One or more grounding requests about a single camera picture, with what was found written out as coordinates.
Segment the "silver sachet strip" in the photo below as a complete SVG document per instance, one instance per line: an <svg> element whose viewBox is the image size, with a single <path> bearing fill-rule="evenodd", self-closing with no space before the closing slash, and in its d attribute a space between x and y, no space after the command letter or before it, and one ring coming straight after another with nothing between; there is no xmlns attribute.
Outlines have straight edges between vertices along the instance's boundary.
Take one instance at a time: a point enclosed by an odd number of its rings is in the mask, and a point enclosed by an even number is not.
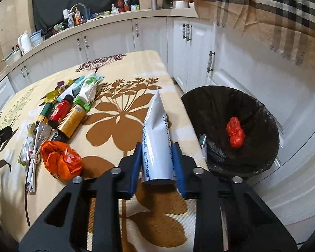
<svg viewBox="0 0 315 252"><path fill-rule="evenodd" d="M29 162L28 173L26 177L26 191L29 193L36 192L36 164L40 160L41 145L50 137L52 128L44 122L40 122L37 127L34 148Z"/></svg>

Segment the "orange plastic bag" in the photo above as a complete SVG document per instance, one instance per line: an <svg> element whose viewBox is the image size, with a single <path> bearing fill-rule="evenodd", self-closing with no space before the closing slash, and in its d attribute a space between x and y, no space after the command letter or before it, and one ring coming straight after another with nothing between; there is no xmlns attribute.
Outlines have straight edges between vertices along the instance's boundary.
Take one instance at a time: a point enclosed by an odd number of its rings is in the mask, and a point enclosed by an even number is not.
<svg viewBox="0 0 315 252"><path fill-rule="evenodd" d="M64 142L45 141L40 147L40 154L45 168L57 179L71 180L83 169L81 156Z"/></svg>

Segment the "green label bottle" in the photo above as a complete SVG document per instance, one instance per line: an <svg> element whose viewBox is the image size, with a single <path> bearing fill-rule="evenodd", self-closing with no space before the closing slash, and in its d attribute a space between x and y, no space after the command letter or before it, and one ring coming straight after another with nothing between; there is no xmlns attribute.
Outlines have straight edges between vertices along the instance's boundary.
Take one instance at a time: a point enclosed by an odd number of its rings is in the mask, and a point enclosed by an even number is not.
<svg viewBox="0 0 315 252"><path fill-rule="evenodd" d="M40 112L40 115L38 119L36 120L35 127L38 127L41 122L47 124L49 122L50 116L52 115L52 112L54 111L54 104L51 102L47 102L42 111Z"/></svg>

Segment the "large white tube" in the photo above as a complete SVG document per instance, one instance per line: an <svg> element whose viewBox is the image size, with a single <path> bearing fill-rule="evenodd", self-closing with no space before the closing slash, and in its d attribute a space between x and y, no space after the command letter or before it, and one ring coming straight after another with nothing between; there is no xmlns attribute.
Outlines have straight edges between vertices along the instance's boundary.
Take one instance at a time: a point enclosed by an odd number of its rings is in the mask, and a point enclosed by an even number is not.
<svg viewBox="0 0 315 252"><path fill-rule="evenodd" d="M144 119L142 160L144 183L150 185L174 183L168 120L159 92L154 94Z"/></svg>

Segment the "yellow wrapper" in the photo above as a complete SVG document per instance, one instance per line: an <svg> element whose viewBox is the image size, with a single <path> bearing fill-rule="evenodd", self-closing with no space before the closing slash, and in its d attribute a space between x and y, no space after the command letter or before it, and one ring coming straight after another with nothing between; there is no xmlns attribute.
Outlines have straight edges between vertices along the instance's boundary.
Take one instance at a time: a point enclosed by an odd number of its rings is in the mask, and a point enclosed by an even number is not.
<svg viewBox="0 0 315 252"><path fill-rule="evenodd" d="M42 103L40 106L44 106L47 103L53 103L55 104L57 102L57 98L66 90L70 85L74 83L73 80L68 81L59 81L57 83L57 86L53 91L50 91L49 93L46 93L44 97L41 98Z"/></svg>

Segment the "yellow label bottle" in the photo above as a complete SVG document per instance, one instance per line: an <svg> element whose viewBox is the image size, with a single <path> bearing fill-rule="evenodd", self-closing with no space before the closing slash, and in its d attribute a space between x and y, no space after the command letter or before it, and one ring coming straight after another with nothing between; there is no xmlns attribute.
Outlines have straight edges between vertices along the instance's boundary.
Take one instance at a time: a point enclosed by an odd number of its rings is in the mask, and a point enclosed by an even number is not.
<svg viewBox="0 0 315 252"><path fill-rule="evenodd" d="M58 126L52 140L68 142L85 116L85 109L81 105L75 104Z"/></svg>

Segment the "white teal tube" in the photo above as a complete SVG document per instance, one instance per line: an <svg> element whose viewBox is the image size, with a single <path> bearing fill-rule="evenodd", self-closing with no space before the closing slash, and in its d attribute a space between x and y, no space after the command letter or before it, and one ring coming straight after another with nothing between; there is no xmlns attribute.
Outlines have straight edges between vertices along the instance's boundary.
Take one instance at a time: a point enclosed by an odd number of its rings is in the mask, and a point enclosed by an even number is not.
<svg viewBox="0 0 315 252"><path fill-rule="evenodd" d="M61 93L58 97L57 97L57 101L60 102L62 101L67 95L71 95L72 97L74 97L74 93L73 91L77 90L78 85L81 83L81 81L84 79L84 76L79 77L78 79L76 79L74 81L74 83L72 83L72 85L70 85L67 89L64 90L63 93Z"/></svg>

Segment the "green white wrapper bundle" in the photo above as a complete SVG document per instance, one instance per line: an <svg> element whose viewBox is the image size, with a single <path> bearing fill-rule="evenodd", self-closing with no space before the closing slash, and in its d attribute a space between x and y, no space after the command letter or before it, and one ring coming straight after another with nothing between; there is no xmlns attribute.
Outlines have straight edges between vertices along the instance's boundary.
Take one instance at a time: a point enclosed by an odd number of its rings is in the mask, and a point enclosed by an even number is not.
<svg viewBox="0 0 315 252"><path fill-rule="evenodd" d="M86 112L89 112L97 94L97 87L103 81L104 76L92 73L84 80L78 95L74 99L74 103L81 105Z"/></svg>

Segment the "red plastic bag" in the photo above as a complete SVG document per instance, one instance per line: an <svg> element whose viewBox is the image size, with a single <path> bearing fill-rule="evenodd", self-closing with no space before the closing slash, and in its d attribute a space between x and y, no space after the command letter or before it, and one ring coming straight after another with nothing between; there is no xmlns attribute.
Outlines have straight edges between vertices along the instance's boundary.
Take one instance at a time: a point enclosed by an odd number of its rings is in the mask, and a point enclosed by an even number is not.
<svg viewBox="0 0 315 252"><path fill-rule="evenodd" d="M232 117L226 125L226 131L229 136L230 146L240 148L244 144L245 133L237 117Z"/></svg>

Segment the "black trash bin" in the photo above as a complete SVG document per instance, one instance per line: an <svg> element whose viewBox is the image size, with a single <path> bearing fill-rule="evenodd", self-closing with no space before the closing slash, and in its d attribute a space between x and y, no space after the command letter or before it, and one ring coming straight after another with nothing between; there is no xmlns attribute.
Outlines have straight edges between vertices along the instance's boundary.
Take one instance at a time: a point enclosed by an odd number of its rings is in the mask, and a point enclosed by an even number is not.
<svg viewBox="0 0 315 252"><path fill-rule="evenodd" d="M279 151L273 115L256 98L230 87L206 85L181 98L198 138L206 138L212 173L250 178L267 171Z"/></svg>

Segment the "floral beige tablecloth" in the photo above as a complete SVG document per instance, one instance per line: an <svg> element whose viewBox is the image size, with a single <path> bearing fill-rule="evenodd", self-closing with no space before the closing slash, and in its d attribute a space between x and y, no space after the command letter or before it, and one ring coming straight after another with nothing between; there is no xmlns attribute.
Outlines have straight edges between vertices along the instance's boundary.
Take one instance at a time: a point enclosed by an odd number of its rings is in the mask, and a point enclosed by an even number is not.
<svg viewBox="0 0 315 252"><path fill-rule="evenodd" d="M0 152L0 223L16 241L64 187L43 163L37 165L36 193L25 195L26 170L18 162L27 126L41 112L41 98L59 81L97 73L103 76L97 98L74 131L69 145L82 157L83 177L100 176L131 155L142 139L142 125L155 93L163 101L171 140L197 165L205 161L184 105L161 58L155 51L113 57L92 67L72 67L16 93L0 115L0 128L13 136ZM125 251L192 251L196 203L176 188L139 184L135 197L119 203Z"/></svg>

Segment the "white pot with lid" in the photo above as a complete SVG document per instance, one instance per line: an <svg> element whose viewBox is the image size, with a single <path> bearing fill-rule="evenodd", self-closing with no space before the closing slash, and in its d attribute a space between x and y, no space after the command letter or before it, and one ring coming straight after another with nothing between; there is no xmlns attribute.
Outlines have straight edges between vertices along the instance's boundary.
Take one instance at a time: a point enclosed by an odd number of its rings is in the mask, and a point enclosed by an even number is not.
<svg viewBox="0 0 315 252"><path fill-rule="evenodd" d="M20 48L12 51L4 60L6 66L11 66L14 62L18 61L22 56Z"/></svg>

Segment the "white electric kettle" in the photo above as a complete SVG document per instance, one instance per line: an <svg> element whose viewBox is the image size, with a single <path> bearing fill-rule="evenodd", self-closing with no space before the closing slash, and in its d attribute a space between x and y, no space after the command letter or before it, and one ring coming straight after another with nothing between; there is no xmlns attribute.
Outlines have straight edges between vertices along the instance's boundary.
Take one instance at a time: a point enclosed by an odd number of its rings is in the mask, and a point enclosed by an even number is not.
<svg viewBox="0 0 315 252"><path fill-rule="evenodd" d="M28 35L28 31L25 31L18 37L17 44L20 47L20 50L23 55L32 49L32 44Z"/></svg>

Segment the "chrome sink faucet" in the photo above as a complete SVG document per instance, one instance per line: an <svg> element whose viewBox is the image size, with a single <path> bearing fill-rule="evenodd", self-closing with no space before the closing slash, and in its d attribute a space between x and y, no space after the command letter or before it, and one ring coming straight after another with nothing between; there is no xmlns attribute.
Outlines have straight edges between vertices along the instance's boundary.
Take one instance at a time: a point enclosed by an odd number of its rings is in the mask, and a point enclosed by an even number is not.
<svg viewBox="0 0 315 252"><path fill-rule="evenodd" d="M88 21L90 19L91 13L88 6L84 5L83 3L76 3L71 7L69 13L75 12L76 9L80 11L81 17L83 17L85 21Z"/></svg>

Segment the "orange dish soap bottle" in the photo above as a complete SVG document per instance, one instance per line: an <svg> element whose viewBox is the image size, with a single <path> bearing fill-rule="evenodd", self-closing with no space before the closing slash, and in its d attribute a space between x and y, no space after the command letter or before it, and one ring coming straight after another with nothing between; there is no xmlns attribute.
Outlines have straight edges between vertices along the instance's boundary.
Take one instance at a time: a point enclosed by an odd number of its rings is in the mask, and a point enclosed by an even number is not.
<svg viewBox="0 0 315 252"><path fill-rule="evenodd" d="M78 7L74 8L74 20L75 20L75 25L79 25L81 23L81 12L78 9Z"/></svg>

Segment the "white lower cabinets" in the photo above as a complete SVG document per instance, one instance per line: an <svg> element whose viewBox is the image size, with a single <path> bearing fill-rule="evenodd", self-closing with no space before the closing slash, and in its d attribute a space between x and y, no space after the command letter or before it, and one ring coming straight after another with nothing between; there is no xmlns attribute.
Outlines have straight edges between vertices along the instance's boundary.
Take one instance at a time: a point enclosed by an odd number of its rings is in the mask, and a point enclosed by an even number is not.
<svg viewBox="0 0 315 252"><path fill-rule="evenodd" d="M275 117L280 148L251 180L285 224L315 216L315 24L271 16L240 29L195 18L109 16L65 30L3 69L14 91L87 60L156 51L180 88L224 85Z"/></svg>

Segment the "dark sauce bottle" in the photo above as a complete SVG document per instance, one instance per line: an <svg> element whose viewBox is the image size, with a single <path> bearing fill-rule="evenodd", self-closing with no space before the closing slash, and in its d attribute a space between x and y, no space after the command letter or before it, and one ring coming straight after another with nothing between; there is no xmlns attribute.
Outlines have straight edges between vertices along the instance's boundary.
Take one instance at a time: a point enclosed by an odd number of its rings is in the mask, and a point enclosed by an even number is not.
<svg viewBox="0 0 315 252"><path fill-rule="evenodd" d="M117 0L117 8L118 8L118 12L121 13L124 11L124 2L123 0Z"/></svg>

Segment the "steel thermos bottle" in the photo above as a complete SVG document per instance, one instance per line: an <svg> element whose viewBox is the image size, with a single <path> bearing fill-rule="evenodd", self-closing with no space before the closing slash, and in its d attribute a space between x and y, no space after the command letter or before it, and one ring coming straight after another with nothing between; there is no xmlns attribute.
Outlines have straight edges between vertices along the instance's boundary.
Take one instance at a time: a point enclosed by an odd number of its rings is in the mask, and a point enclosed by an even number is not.
<svg viewBox="0 0 315 252"><path fill-rule="evenodd" d="M151 0L151 9L152 10L157 10L157 1L158 0Z"/></svg>

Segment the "plaid beige scarf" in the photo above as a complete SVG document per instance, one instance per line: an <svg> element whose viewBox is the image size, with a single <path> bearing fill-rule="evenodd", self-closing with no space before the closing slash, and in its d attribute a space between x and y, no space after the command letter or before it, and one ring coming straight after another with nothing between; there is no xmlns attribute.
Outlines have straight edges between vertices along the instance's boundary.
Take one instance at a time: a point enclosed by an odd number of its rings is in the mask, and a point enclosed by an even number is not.
<svg viewBox="0 0 315 252"><path fill-rule="evenodd" d="M315 72L315 0L194 0L197 15Z"/></svg>

